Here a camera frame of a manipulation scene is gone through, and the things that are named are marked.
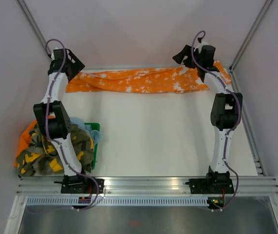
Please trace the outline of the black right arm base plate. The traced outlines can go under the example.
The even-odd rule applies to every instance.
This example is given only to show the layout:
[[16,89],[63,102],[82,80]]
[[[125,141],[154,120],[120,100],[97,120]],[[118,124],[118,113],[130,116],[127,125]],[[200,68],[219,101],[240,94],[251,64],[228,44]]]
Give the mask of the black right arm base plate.
[[185,185],[190,188],[191,194],[233,194],[234,187],[232,180],[228,181],[208,181],[204,178],[189,179]]

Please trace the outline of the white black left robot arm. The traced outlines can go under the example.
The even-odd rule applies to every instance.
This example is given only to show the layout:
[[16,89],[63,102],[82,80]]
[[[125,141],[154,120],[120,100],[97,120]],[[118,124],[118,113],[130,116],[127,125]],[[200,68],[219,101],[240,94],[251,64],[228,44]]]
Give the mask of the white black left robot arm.
[[33,106],[40,132],[55,147],[64,170],[63,187],[72,186],[79,194],[85,193],[89,182],[83,176],[71,142],[71,120],[62,97],[66,86],[85,66],[69,49],[54,49],[48,70],[48,87],[44,98]]

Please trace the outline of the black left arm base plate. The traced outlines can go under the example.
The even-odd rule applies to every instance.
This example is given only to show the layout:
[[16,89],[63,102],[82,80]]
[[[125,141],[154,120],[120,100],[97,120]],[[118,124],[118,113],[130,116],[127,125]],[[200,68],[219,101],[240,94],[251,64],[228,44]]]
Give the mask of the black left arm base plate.
[[61,182],[62,194],[101,194],[104,189],[104,179],[80,176],[64,176]]

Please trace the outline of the orange white tie-dye trousers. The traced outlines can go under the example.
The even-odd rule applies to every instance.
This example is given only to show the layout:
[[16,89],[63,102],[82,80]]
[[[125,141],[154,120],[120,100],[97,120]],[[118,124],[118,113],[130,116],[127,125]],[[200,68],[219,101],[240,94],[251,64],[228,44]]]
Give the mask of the orange white tie-dye trousers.
[[67,93],[111,91],[134,94],[206,91],[196,69],[185,66],[116,71],[82,71],[66,86]]

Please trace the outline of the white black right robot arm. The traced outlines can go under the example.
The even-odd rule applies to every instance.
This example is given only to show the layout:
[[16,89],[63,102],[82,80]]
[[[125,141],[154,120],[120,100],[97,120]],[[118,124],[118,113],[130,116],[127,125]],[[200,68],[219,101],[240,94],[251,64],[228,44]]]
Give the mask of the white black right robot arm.
[[216,193],[223,184],[231,181],[227,159],[233,133],[241,122],[242,109],[242,94],[235,93],[225,83],[221,72],[214,65],[215,50],[207,40],[198,38],[197,46],[186,45],[173,56],[176,63],[196,69],[202,83],[215,93],[210,113],[210,121],[215,129],[214,152],[204,184],[210,193]]

